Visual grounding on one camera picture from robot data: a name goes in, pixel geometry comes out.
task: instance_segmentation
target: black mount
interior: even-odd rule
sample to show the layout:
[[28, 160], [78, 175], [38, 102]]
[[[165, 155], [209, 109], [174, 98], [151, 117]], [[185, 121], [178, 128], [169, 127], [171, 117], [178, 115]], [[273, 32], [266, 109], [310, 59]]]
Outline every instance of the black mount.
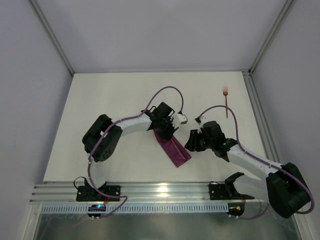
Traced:
[[[105, 183], [101, 187], [98, 188], [104, 194], [108, 194], [111, 196], [120, 196], [121, 187], [118, 185], [107, 185]], [[84, 186], [78, 187], [78, 192], [76, 194], [77, 202], [119, 202], [120, 198], [107, 198], [105, 196], [100, 195], [94, 188], [90, 186], [87, 180], [84, 181]]]
[[190, 137], [184, 148], [191, 152], [202, 152], [211, 149], [218, 158], [229, 162], [227, 152], [237, 141], [232, 138], [226, 138], [220, 125], [216, 121], [208, 121], [201, 127], [201, 132], [197, 129], [190, 131]]
[[[89, 154], [94, 149], [96, 143], [101, 137], [101, 132], [104, 132], [107, 127], [112, 124], [112, 119], [105, 114], [100, 115], [93, 123], [90, 129], [82, 138], [84, 150]], [[111, 157], [114, 153], [118, 141], [121, 137], [122, 129], [119, 126], [113, 126], [108, 134], [101, 141], [93, 154], [94, 161], [103, 162]]]
[[145, 114], [151, 120], [148, 131], [157, 130], [163, 140], [170, 140], [178, 129], [175, 129], [172, 124], [174, 113], [175, 111], [164, 102], [161, 102], [158, 107], [153, 106], [151, 110], [147, 110]]
[[210, 200], [246, 200], [255, 199], [253, 196], [240, 194], [237, 192], [234, 186], [234, 182], [237, 178], [244, 175], [242, 172], [236, 172], [228, 177], [224, 183], [210, 182], [209, 183], [209, 195]]
[[[289, 162], [281, 167], [308, 187], [294, 164]], [[283, 218], [291, 217], [310, 202], [308, 193], [296, 181], [281, 171], [269, 174], [266, 178], [266, 187], [271, 207]]]
[[[224, 183], [210, 182], [209, 183], [209, 195], [210, 200], [251, 200], [255, 199], [253, 196], [247, 194], [240, 194], [234, 187], [234, 182], [244, 173], [237, 172], [228, 177]], [[243, 203], [232, 202], [228, 203], [229, 212], [227, 214], [233, 216], [241, 216], [245, 211], [245, 205]]]

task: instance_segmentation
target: purple cloth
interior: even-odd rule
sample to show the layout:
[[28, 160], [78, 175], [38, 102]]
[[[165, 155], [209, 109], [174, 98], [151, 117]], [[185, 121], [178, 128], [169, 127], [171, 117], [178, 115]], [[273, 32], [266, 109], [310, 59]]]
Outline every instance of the purple cloth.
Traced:
[[156, 140], [158, 141], [160, 146], [163, 148], [165, 153], [168, 155], [168, 157], [171, 159], [171, 161], [177, 168], [180, 167], [189, 159], [191, 159], [190, 154], [180, 144], [180, 142], [175, 138], [175, 136], [172, 136], [170, 140], [163, 140], [159, 136], [157, 131], [153, 131], [153, 132]]

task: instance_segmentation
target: metal corner post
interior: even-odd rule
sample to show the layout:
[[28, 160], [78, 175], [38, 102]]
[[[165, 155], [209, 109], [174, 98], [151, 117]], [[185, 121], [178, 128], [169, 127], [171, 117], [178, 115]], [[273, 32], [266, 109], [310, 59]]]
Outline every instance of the metal corner post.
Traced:
[[275, 19], [269, 33], [267, 34], [266, 39], [264, 40], [258, 54], [256, 55], [252, 66], [249, 70], [249, 73], [253, 73], [259, 62], [261, 61], [262, 57], [265, 55], [267, 52], [269, 46], [271, 45], [272, 41], [275, 39], [279, 29], [281, 28], [283, 22], [285, 21], [286, 17], [288, 16], [289, 12], [291, 11], [292, 7], [294, 6], [296, 0], [286, 0], [279, 15]]
[[52, 28], [49, 25], [49, 22], [47, 21], [44, 13], [42, 12], [37, 0], [28, 0], [31, 7], [33, 8], [33, 11], [37, 18], [39, 19], [41, 25], [43, 26], [45, 32], [47, 33], [49, 39], [51, 40], [56, 52], [58, 53], [59, 57], [63, 61], [65, 67], [68, 69], [69, 73], [73, 77], [75, 74], [75, 71], [73, 70], [69, 60], [66, 57], [66, 54], [64, 53], [59, 41], [57, 40]]

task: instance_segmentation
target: metal frame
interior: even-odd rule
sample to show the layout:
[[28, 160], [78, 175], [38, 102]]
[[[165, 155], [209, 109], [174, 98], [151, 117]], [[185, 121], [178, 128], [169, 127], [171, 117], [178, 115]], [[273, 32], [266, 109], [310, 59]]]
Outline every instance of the metal frame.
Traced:
[[276, 17], [274, 24], [272, 25], [269, 33], [266, 36], [266, 39], [264, 40], [258, 54], [256, 55], [252, 66], [249, 69], [249, 73], [253, 73], [262, 57], [265, 55], [266, 51], [268, 50], [269, 46], [275, 39], [279, 29], [281, 28], [282, 24], [284, 23], [286, 17], [290, 13], [292, 7], [294, 6], [296, 0], [286, 0], [279, 15]]
[[[109, 182], [108, 185], [121, 186], [121, 195], [128, 196], [127, 202], [131, 204], [241, 203], [241, 200], [210, 200], [208, 182]], [[103, 203], [76, 202], [76, 196], [77, 190], [72, 182], [47, 182], [35, 185], [30, 204]], [[260, 202], [257, 199], [247, 201]]]
[[[53, 30], [51, 29], [45, 15], [43, 14], [37, 0], [28, 0], [32, 6], [36, 16], [42, 24], [44, 30], [48, 34], [53, 46], [58, 55], [61, 57], [66, 68], [73, 76], [75, 74], [68, 58], [66, 57], [59, 41], [57, 40]], [[261, 136], [261, 141], [264, 147], [265, 155], [268, 159], [275, 162], [282, 162], [281, 156], [275, 144], [275, 140], [268, 124], [266, 114], [263, 110], [262, 103], [259, 98], [258, 91], [255, 86], [254, 72], [259, 65], [262, 57], [268, 51], [275, 36], [279, 32], [285, 18], [289, 14], [296, 0], [286, 0], [279, 15], [275, 19], [272, 28], [270, 29], [265, 41], [263, 42], [257, 56], [255, 57], [252, 66], [248, 70], [243, 70], [243, 79], [247, 88], [255, 120]], [[117, 183], [122, 186], [122, 194], [127, 194], [129, 201], [134, 204], [148, 203], [213, 203], [210, 201], [208, 192], [208, 183], [206, 182], [162, 182], [162, 183]], [[29, 219], [25, 228], [23, 239], [32, 239], [39, 219], [39, 213], [43, 204], [68, 204], [74, 205], [76, 201], [77, 191], [71, 182], [59, 182], [36, 185], [31, 196], [31, 210]], [[228, 203], [238, 202], [237, 200], [228, 201]], [[312, 234], [309, 230], [308, 223], [304, 215], [295, 217], [299, 223], [299, 231], [302, 239], [312, 240]]]
[[37, 16], [41, 25], [43, 26], [44, 31], [47, 33], [47, 35], [48, 35], [50, 41], [52, 42], [57, 54], [61, 58], [62, 62], [64, 63], [65, 67], [68, 69], [71, 76], [73, 77], [75, 75], [75, 71], [73, 70], [68, 58], [66, 57], [64, 50], [62, 49], [58, 39], [56, 38], [52, 28], [50, 27], [50, 25], [46, 19], [46, 16], [42, 12], [37, 0], [28, 0], [28, 2], [30, 3], [30, 5], [34, 11], [34, 14]]

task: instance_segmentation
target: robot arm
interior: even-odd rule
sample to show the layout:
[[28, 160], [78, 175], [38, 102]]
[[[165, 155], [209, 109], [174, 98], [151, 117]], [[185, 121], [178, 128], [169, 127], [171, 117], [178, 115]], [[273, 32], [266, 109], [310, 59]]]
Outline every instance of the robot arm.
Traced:
[[[236, 140], [225, 137], [216, 121], [206, 121], [203, 116], [196, 118], [196, 121], [199, 123], [199, 129], [190, 131], [189, 140], [185, 145], [186, 149], [191, 152], [211, 149], [217, 157], [239, 165], [258, 178], [245, 176], [241, 172], [228, 177], [224, 181], [224, 187], [231, 199], [246, 194], [268, 201], [272, 208], [284, 218], [289, 218], [310, 202], [308, 193], [300, 185], [281, 171], [262, 164], [246, 154]], [[287, 171], [307, 186], [294, 164], [282, 165], [264, 157], [260, 158]]]
[[[100, 115], [82, 138], [84, 150], [91, 153], [103, 132], [116, 121], [117, 119], [111, 119], [105, 114]], [[153, 106], [140, 117], [115, 124], [92, 155], [94, 161], [91, 163], [91, 178], [96, 187], [101, 188], [106, 183], [106, 160], [114, 153], [120, 137], [140, 131], [157, 130], [161, 139], [170, 140], [179, 126], [187, 122], [184, 114], [176, 113], [170, 106], [161, 102], [158, 107]], [[88, 189], [93, 187], [88, 178], [85, 185]], [[90, 191], [92, 195], [97, 194], [94, 189]]]

